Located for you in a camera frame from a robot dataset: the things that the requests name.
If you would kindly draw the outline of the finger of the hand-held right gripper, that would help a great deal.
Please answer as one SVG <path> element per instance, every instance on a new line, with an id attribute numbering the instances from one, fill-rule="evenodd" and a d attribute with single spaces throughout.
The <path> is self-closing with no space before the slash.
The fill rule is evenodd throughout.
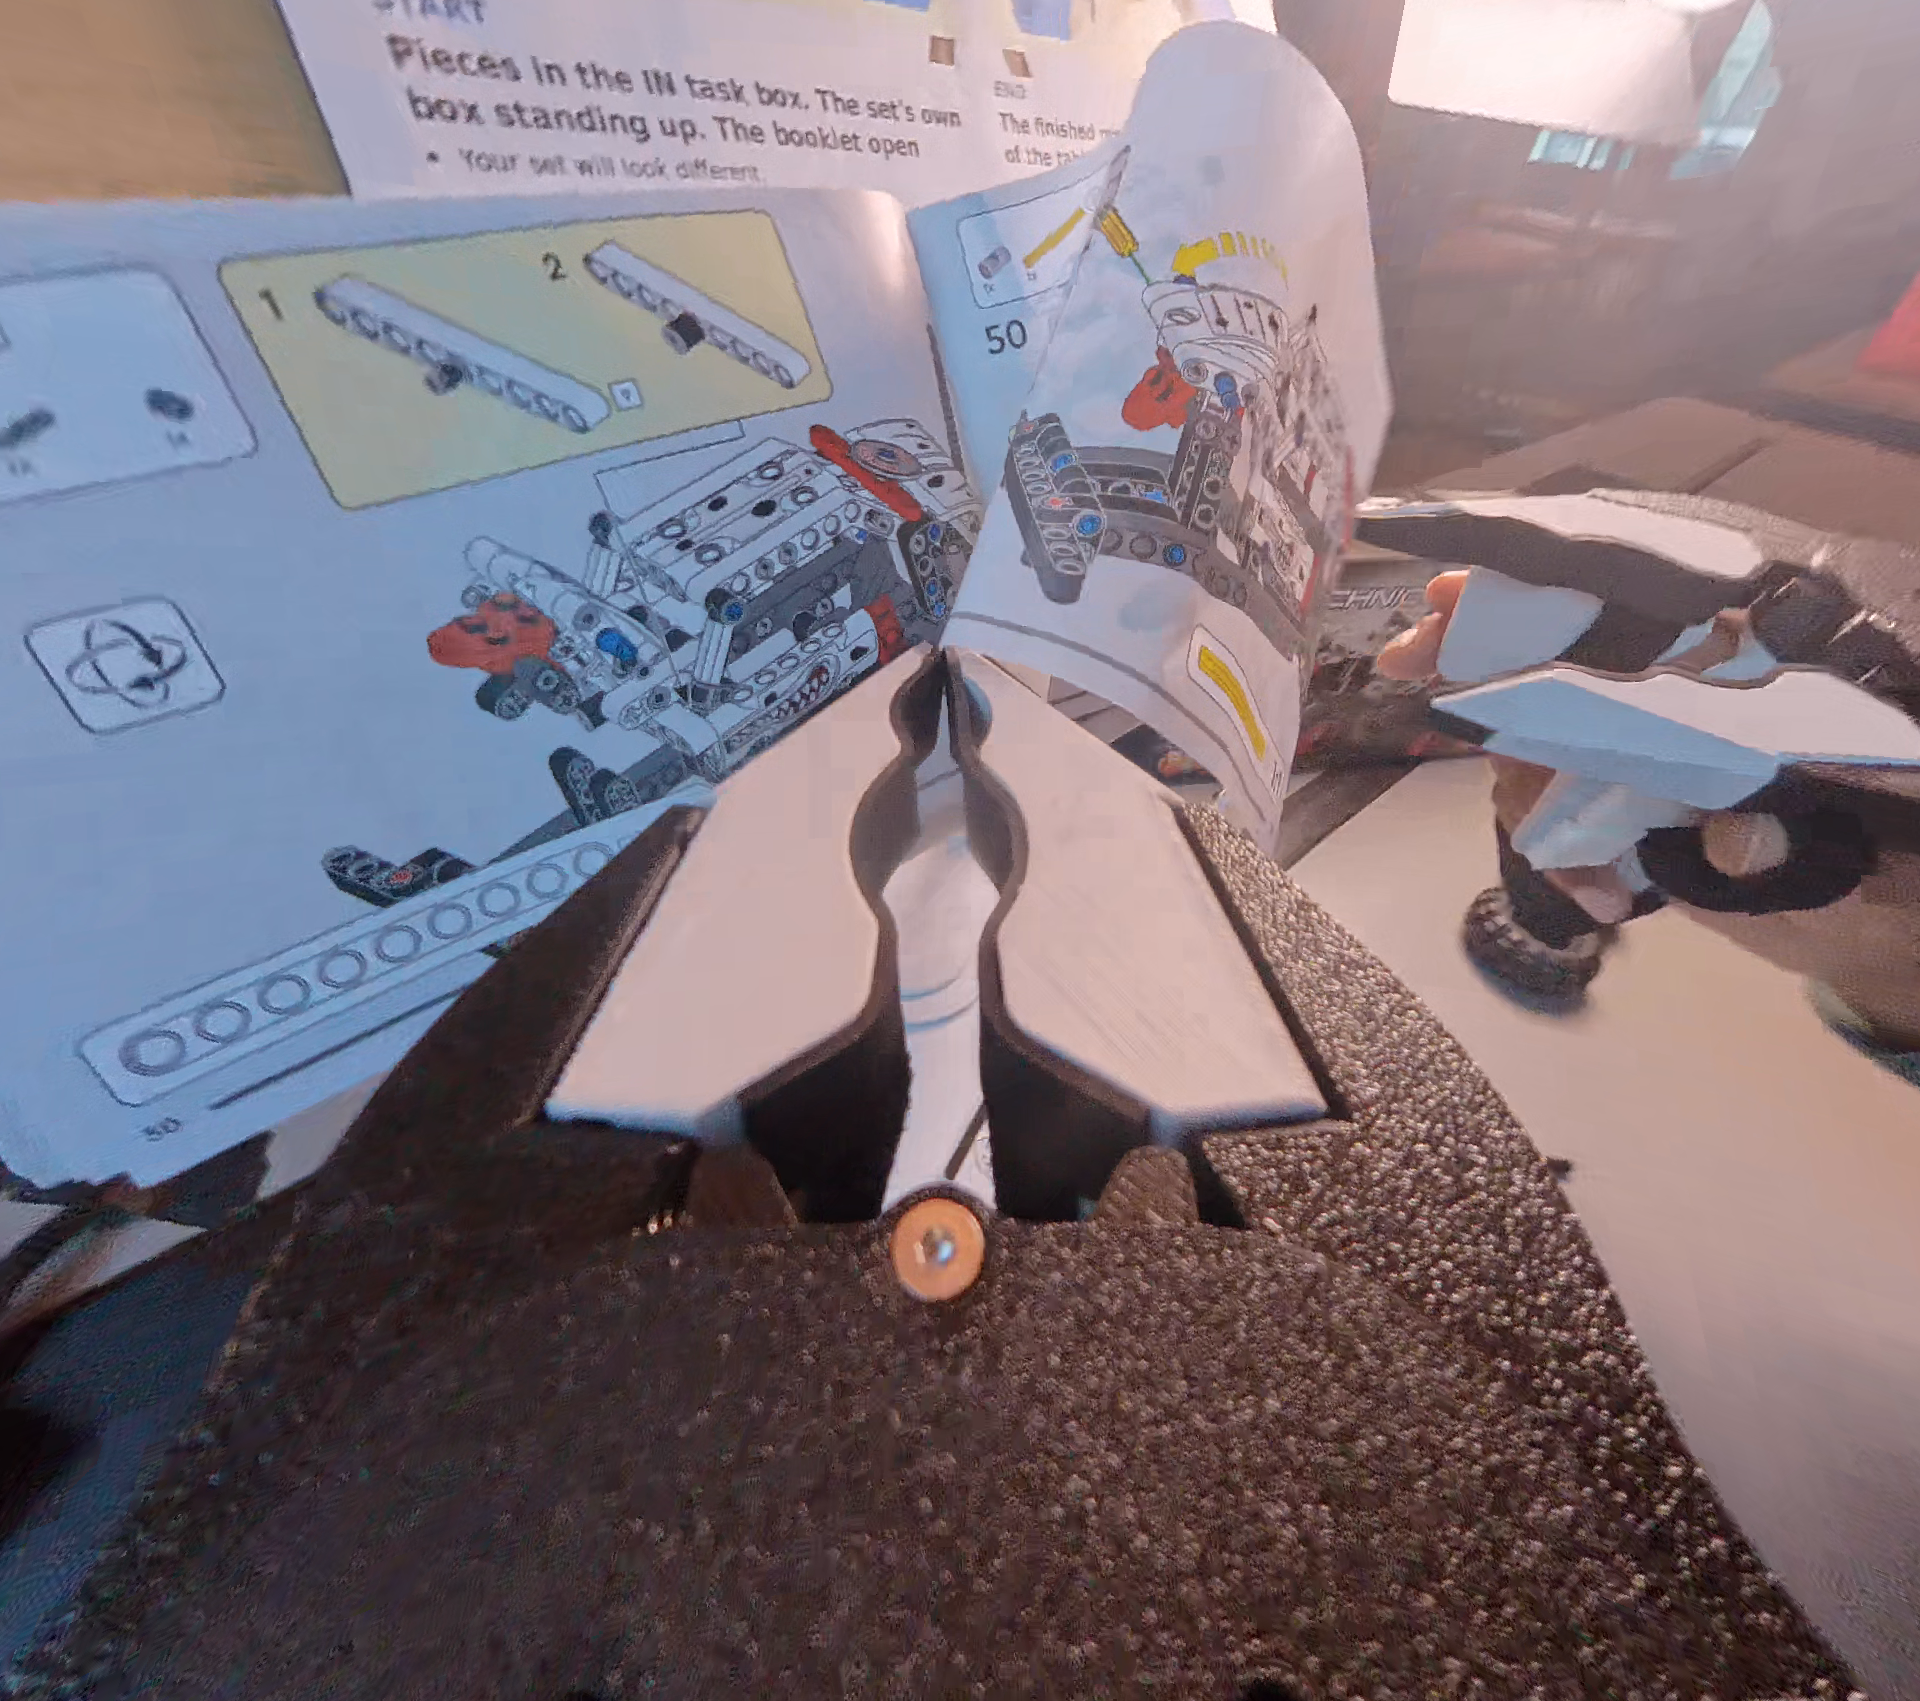
<path id="1" fill-rule="evenodd" d="M 1365 545 L 1467 571 L 1434 659 L 1436 677 L 1479 684 L 1554 662 L 1639 673 L 1701 642 L 1718 613 L 1762 589 L 1752 531 L 1645 497 L 1371 499 Z"/>
<path id="2" fill-rule="evenodd" d="M 1752 681 L 1554 662 L 1436 695 L 1432 721 L 1548 774 L 1510 844 L 1536 871 L 1618 863 L 1720 811 L 1855 813 L 1915 844 L 1915 719 L 1808 666 Z"/>

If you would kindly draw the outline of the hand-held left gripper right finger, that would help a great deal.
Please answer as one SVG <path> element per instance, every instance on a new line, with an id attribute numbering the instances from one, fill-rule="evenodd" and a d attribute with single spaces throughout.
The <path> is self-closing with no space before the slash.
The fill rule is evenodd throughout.
<path id="1" fill-rule="evenodd" d="M 978 944 L 992 1199 L 1088 1220 L 1138 1148 L 1185 1164 L 1204 1223 L 1242 1207 L 1205 1141 L 1313 1124 L 1331 1091 L 1187 829 L 1187 805 L 1001 666 L 948 654 Z"/>

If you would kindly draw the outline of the person's right hand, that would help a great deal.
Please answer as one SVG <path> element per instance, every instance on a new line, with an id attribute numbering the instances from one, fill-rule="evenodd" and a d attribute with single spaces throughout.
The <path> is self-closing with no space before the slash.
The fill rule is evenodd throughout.
<path id="1" fill-rule="evenodd" d="M 1427 613 L 1382 645 L 1374 657 L 1376 677 L 1398 682 L 1438 677 L 1440 645 L 1470 579 L 1471 572 L 1460 568 L 1440 572 L 1425 585 L 1422 602 Z"/>

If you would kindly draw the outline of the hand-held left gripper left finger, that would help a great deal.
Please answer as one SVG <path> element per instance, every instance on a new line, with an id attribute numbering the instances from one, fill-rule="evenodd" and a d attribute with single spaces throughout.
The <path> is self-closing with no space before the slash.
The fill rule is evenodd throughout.
<path id="1" fill-rule="evenodd" d="M 747 1146 L 804 1220 L 883 1207 L 910 1099 L 883 898 L 921 835 L 946 662 L 885 664 L 733 774 L 544 1105 Z"/>

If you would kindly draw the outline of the toy truck set box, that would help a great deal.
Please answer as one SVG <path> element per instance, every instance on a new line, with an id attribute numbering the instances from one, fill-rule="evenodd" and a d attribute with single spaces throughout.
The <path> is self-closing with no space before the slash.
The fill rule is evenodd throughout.
<path id="1" fill-rule="evenodd" d="M 1374 676 L 1374 657 L 1425 613 L 1425 585 L 1453 563 L 1432 563 L 1356 545 L 1318 609 L 1318 647 L 1302 688 L 1298 769 L 1404 766 L 1475 757 L 1473 739 L 1436 727 L 1430 701 L 1440 681 Z"/>

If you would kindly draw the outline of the building instruction booklet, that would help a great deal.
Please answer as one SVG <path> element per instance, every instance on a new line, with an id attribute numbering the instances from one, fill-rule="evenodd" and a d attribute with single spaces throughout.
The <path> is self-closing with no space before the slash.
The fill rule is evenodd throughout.
<path id="1" fill-rule="evenodd" d="M 389 1068 L 916 647 L 1129 710 L 1271 843 L 1391 413 L 1368 228 L 1238 22 L 916 211 L 4 206 L 4 1176 L 155 1185 Z"/>

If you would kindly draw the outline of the black toy tyre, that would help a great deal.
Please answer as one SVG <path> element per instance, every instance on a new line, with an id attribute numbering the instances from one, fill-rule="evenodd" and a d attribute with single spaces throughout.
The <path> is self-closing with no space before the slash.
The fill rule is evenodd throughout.
<path id="1" fill-rule="evenodd" d="M 1598 979 L 1620 929 L 1536 871 L 1501 822 L 1494 832 L 1500 877 L 1470 903 L 1462 945 L 1504 992 L 1551 1010 L 1571 1008 Z"/>

